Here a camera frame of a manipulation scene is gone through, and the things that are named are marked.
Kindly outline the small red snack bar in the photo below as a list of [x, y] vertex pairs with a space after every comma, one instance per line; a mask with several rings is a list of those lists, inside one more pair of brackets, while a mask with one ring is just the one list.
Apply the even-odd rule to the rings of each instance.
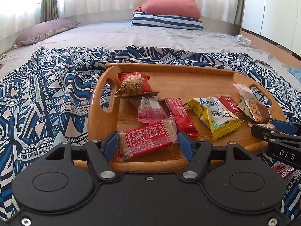
[[179, 98], [165, 98], [164, 101], [176, 122], [178, 131], [186, 133], [192, 139], [199, 137], [200, 133], [194, 127], [181, 100]]

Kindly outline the long red snack bar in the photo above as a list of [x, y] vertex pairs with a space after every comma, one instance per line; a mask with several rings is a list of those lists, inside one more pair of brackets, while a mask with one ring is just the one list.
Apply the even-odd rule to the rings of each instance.
[[287, 183], [290, 181], [293, 183], [300, 183], [300, 170], [280, 161], [277, 161], [272, 166], [272, 169], [275, 170]]

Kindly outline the red label cracker pack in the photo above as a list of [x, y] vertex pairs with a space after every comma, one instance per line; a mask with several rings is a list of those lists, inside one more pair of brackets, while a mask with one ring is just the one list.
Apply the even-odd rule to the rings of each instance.
[[117, 159], [120, 162], [152, 153], [178, 143], [173, 117], [119, 134]]

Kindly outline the brown peanut snack pack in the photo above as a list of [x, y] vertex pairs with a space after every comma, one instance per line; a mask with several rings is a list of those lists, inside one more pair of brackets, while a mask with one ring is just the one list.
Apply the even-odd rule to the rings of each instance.
[[257, 124], [268, 124], [271, 120], [270, 111], [259, 101], [240, 99], [238, 107]]

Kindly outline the yellow Americ snack pack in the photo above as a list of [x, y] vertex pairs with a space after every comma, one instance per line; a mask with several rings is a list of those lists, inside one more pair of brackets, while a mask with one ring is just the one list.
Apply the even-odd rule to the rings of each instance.
[[192, 98], [185, 105], [210, 129], [214, 140], [236, 131], [242, 124], [216, 97]]

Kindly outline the red Biscoff biscuit pack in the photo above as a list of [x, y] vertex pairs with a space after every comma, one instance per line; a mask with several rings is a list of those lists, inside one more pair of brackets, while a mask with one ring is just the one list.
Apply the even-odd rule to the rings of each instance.
[[217, 94], [216, 97], [218, 100], [228, 109], [230, 110], [234, 115], [236, 115], [239, 119], [242, 119], [243, 112], [238, 107], [234, 99], [228, 95], [228, 94]]

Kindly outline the clear cracker packet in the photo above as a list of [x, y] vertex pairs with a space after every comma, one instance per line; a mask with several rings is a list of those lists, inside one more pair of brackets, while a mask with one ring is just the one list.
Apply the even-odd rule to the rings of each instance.
[[256, 101], [257, 98], [253, 92], [244, 84], [233, 83], [232, 84], [239, 92], [239, 94], [247, 100]]

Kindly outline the pink clear snack packet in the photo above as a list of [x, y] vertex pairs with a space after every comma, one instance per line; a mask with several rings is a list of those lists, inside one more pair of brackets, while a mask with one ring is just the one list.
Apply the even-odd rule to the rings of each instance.
[[141, 98], [138, 108], [138, 122], [153, 124], [165, 119], [168, 119], [168, 116], [154, 97], [143, 96]]

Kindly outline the red gold nut bag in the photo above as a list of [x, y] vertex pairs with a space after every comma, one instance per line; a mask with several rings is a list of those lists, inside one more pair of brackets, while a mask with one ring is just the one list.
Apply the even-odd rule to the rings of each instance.
[[118, 79], [121, 82], [120, 88], [115, 92], [114, 97], [130, 98], [137, 96], [157, 96], [148, 80], [150, 76], [139, 71], [132, 73], [119, 73]]

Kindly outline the wooden serving tray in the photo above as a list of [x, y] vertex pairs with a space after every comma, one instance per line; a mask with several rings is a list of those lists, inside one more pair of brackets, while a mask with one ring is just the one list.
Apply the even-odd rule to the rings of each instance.
[[[269, 101], [268, 110], [275, 119], [286, 121], [281, 107], [274, 97], [259, 83], [256, 83], [241, 73], [216, 68], [193, 67], [181, 65], [161, 64], [106, 64], [107, 70], [97, 82], [91, 99], [88, 114], [88, 140], [104, 140], [112, 131], [120, 133], [142, 126], [137, 121], [138, 110], [128, 99], [114, 98], [114, 93], [120, 88], [118, 74], [139, 71], [150, 76], [148, 80], [151, 88], [158, 91], [159, 99], [170, 98], [171, 114], [176, 112], [176, 120], [180, 120], [180, 127], [184, 127], [184, 117], [191, 119], [189, 126], [194, 126], [201, 135], [198, 138], [212, 141], [214, 145], [225, 146], [227, 141], [236, 141], [250, 152], [257, 152], [266, 145], [254, 138], [250, 133], [250, 126], [243, 121], [240, 128], [217, 140], [212, 139], [211, 131], [184, 104], [197, 97], [209, 97], [217, 94], [230, 95], [235, 103], [239, 101], [239, 93], [232, 83], [256, 87]], [[100, 97], [105, 83], [112, 87], [109, 109], [105, 111], [100, 106]], [[171, 145], [157, 152], [119, 162], [116, 157], [110, 165], [116, 171], [174, 171], [187, 165], [187, 160], [176, 145]]]

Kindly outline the blue patterned blanket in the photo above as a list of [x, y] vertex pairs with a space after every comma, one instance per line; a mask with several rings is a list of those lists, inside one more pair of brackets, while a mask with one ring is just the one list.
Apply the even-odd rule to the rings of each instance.
[[165, 47], [106, 50], [41, 47], [1, 77], [1, 219], [18, 210], [12, 181], [62, 141], [88, 140], [88, 108], [107, 63], [150, 63], [235, 70], [265, 87], [288, 122], [300, 122], [300, 91], [271, 64], [244, 53], [196, 53]]

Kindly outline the white wardrobe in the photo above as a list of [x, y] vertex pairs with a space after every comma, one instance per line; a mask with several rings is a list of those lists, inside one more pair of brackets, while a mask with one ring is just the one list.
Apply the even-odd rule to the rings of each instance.
[[245, 0], [242, 28], [300, 55], [300, 0]]

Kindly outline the purple pillow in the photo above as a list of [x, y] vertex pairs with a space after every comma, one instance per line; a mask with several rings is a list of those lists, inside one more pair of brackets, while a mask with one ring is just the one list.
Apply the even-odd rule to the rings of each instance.
[[33, 45], [54, 35], [77, 27], [80, 23], [71, 19], [58, 18], [42, 22], [23, 30], [15, 40], [13, 49]]

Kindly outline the red pillow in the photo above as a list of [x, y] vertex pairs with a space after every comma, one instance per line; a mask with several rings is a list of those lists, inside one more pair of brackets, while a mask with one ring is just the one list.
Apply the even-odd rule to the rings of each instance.
[[200, 19], [201, 12], [195, 0], [148, 0], [135, 8], [134, 12], [151, 15], [176, 15]]

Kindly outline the wooden bed frame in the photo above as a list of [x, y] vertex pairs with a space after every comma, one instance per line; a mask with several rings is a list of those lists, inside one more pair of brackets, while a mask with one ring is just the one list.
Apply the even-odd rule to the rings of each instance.
[[244, 31], [243, 29], [240, 30], [240, 33], [250, 39], [252, 44], [255, 45], [258, 49], [273, 55], [287, 67], [293, 66], [295, 68], [300, 68], [300, 60], [294, 57], [292, 53], [288, 53], [280, 47], [277, 47], [276, 45], [264, 39], [261, 39], [257, 35], [253, 35], [247, 31]]

